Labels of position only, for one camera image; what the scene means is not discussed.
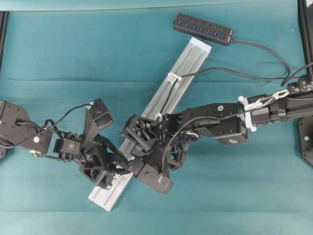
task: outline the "cable clip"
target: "cable clip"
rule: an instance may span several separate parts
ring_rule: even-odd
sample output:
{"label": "cable clip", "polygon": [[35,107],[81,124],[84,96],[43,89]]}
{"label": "cable clip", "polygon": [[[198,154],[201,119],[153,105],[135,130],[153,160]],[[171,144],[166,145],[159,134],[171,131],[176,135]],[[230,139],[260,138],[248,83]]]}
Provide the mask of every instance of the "cable clip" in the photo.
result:
{"label": "cable clip", "polygon": [[167,74],[167,81],[169,81],[170,83],[174,83],[176,80],[181,81],[182,77],[180,77],[180,76],[178,76],[172,72],[169,72]]}
{"label": "cable clip", "polygon": [[[243,96],[238,97],[238,100],[244,105],[245,111],[260,108],[263,106],[263,103],[258,100],[255,103],[249,104],[248,99]],[[252,132],[256,132],[257,128],[255,125],[252,124],[251,113],[247,112],[244,114],[244,116],[242,115],[242,117],[244,117],[243,119],[246,123],[246,128],[249,128]]]}
{"label": "cable clip", "polygon": [[155,115],[155,118],[156,118],[156,119],[158,119],[158,118],[162,119],[162,114],[161,114],[161,113],[157,113],[157,114]]}
{"label": "cable clip", "polygon": [[92,108],[92,106],[94,105],[94,102],[90,102],[90,105],[86,105],[86,109],[91,109]]}

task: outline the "black metal frame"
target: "black metal frame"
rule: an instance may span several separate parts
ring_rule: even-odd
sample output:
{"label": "black metal frame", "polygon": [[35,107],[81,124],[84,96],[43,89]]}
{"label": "black metal frame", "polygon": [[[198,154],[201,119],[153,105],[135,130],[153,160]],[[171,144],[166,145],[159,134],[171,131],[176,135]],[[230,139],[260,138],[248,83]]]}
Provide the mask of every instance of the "black metal frame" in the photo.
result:
{"label": "black metal frame", "polygon": [[0,69],[1,69],[1,64],[2,64],[2,54],[3,54],[3,48],[4,48],[4,40],[5,40],[8,15],[9,15],[8,11],[0,11]]}

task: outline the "zip tie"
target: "zip tie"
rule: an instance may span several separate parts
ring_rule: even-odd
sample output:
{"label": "zip tie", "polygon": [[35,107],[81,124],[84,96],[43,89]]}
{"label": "zip tie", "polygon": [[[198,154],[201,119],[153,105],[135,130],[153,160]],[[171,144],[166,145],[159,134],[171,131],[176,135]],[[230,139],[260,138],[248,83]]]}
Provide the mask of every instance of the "zip tie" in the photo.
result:
{"label": "zip tie", "polygon": [[182,80],[182,77],[181,76],[178,76],[172,72],[169,72],[167,74],[167,80],[170,82],[170,83],[174,83],[176,80],[178,81],[181,81]]}

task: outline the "mounting plate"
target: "mounting plate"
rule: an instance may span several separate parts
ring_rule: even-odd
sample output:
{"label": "mounting plate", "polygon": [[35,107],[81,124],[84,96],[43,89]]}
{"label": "mounting plate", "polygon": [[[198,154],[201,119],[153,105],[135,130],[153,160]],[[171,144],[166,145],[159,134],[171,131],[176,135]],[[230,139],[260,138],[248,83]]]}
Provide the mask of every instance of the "mounting plate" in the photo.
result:
{"label": "mounting plate", "polygon": [[302,157],[313,166],[313,116],[303,117],[298,122]]}

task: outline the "metal bracket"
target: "metal bracket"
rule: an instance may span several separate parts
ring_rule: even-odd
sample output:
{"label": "metal bracket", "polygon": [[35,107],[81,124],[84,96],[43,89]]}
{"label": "metal bracket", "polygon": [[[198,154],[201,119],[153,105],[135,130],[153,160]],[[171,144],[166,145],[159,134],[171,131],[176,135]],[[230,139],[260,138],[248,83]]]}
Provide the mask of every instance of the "metal bracket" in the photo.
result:
{"label": "metal bracket", "polygon": [[[191,38],[186,48],[172,67],[170,73],[175,74],[176,76],[181,76],[184,74],[197,72],[205,59],[208,57],[210,51],[211,47],[209,45],[201,42],[196,38]],[[176,83],[175,87],[173,88],[172,95],[169,98],[167,105],[164,107],[162,115],[166,113],[172,113],[186,92],[193,78],[194,76],[186,77]],[[143,112],[143,117],[156,120],[156,114],[160,113],[160,110],[166,100],[166,95],[164,94],[168,94],[171,87],[172,82],[168,80],[167,75],[160,88]],[[130,160],[132,159],[131,151],[133,147],[134,143],[132,143],[130,140],[125,140],[120,147],[120,151],[126,158]],[[95,187],[89,195],[88,199],[98,204],[105,210],[111,211],[132,176],[132,174],[127,174],[114,179],[112,181],[112,187],[110,190]]]}
{"label": "metal bracket", "polygon": [[298,122],[302,157],[313,166],[313,117],[303,117]]}

